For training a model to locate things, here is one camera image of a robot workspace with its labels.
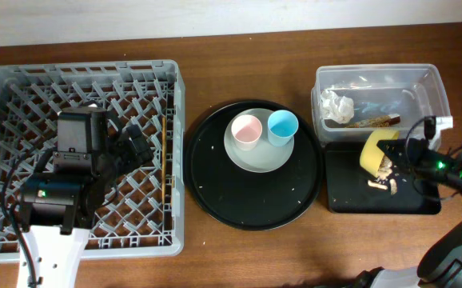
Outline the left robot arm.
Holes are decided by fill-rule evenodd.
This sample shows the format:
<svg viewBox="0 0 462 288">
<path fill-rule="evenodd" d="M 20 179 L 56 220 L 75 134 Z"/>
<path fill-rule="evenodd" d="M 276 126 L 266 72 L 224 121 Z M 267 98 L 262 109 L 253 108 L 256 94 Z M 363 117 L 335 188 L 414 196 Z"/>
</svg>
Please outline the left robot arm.
<svg viewBox="0 0 462 288">
<path fill-rule="evenodd" d="M 153 159 L 140 127 L 102 107 L 65 108 L 54 137 L 2 210 L 20 246 L 19 287 L 74 286 L 96 211 L 111 204 L 106 191 Z"/>
</svg>

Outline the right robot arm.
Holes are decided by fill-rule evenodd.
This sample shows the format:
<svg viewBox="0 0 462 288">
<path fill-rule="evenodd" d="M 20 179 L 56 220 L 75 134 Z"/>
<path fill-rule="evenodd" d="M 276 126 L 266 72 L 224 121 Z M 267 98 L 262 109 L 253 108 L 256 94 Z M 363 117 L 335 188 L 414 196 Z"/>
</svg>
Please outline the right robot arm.
<svg viewBox="0 0 462 288">
<path fill-rule="evenodd" d="M 462 195 L 462 146 L 440 154 L 422 139 L 400 139 L 394 130 L 375 130 L 360 156 L 360 166 L 376 173 L 382 158 L 418 180 L 453 188 Z M 405 270 L 377 267 L 362 271 L 354 287 L 462 287 L 462 222 L 424 255 L 420 264 Z"/>
</svg>

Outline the yellow bowl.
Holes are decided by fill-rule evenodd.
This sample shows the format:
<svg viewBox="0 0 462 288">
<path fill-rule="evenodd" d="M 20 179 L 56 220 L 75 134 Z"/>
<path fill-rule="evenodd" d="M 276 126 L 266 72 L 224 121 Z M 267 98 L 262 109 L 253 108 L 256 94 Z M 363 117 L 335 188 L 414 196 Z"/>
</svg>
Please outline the yellow bowl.
<svg viewBox="0 0 462 288">
<path fill-rule="evenodd" d="M 398 130 L 377 129 L 374 130 L 364 144 L 360 154 L 360 166 L 373 177 L 378 176 L 380 164 L 384 158 L 384 152 L 377 146 L 381 140 L 397 140 L 400 132 Z"/>
</svg>

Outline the food scraps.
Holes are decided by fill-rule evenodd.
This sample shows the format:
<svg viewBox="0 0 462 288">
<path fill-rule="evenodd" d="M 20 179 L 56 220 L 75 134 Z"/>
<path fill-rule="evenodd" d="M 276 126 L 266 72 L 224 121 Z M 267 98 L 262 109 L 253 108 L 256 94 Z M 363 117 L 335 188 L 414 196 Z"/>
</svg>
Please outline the food scraps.
<svg viewBox="0 0 462 288">
<path fill-rule="evenodd" d="M 368 180 L 368 186 L 378 190 L 389 190 L 391 195 L 396 194 L 398 187 L 396 179 L 393 176 L 392 168 L 392 161 L 384 156 L 377 170 L 376 179 L 373 181 Z"/>
</svg>

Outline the white napkin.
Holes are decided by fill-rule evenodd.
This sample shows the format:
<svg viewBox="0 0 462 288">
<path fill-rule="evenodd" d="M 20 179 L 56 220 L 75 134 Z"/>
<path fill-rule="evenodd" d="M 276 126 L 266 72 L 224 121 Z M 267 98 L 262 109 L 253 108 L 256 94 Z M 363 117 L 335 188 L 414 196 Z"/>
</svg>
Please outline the white napkin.
<svg viewBox="0 0 462 288">
<path fill-rule="evenodd" d="M 325 120 L 349 123 L 354 117 L 354 101 L 346 96 L 338 96 L 332 90 L 324 90 L 321 93 L 321 113 Z"/>
</svg>

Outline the wooden chopstick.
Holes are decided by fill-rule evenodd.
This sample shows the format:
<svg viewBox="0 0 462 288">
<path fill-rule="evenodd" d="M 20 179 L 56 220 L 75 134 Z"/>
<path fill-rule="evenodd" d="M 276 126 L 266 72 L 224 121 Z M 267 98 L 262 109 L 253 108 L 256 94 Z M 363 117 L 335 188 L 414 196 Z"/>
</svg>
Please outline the wooden chopstick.
<svg viewBox="0 0 462 288">
<path fill-rule="evenodd" d="M 162 132 L 161 132 L 161 203 L 165 205 L 165 191 L 166 191 L 166 116 L 162 118 Z"/>
</svg>

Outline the gold snack wrapper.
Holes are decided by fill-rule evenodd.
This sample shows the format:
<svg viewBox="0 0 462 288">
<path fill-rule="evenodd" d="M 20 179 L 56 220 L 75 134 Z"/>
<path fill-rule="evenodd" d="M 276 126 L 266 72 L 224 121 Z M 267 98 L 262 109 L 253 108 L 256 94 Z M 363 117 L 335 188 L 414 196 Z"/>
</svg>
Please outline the gold snack wrapper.
<svg viewBox="0 0 462 288">
<path fill-rule="evenodd" d="M 389 127 L 400 123 L 399 114 L 387 114 L 376 118 L 365 119 L 347 125 L 346 128 L 376 128 Z"/>
</svg>

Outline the pink cup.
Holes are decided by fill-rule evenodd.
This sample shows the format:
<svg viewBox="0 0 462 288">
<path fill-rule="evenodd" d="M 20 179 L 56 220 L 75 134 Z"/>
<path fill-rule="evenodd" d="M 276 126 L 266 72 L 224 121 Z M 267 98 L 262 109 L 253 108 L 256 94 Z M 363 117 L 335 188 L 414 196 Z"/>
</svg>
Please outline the pink cup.
<svg viewBox="0 0 462 288">
<path fill-rule="evenodd" d="M 240 115 L 231 125 L 231 133 L 240 150 L 249 151 L 256 147 L 262 135 L 261 121 L 250 114 Z"/>
</svg>

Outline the blue cup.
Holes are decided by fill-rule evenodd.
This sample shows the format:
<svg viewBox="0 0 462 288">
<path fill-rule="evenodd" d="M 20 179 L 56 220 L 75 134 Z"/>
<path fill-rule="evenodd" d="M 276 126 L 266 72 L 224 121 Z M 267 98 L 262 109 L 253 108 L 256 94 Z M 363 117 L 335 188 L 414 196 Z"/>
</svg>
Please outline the blue cup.
<svg viewBox="0 0 462 288">
<path fill-rule="evenodd" d="M 273 146 L 286 145 L 298 131 L 297 116 L 289 110 L 276 110 L 267 121 L 268 140 Z"/>
</svg>

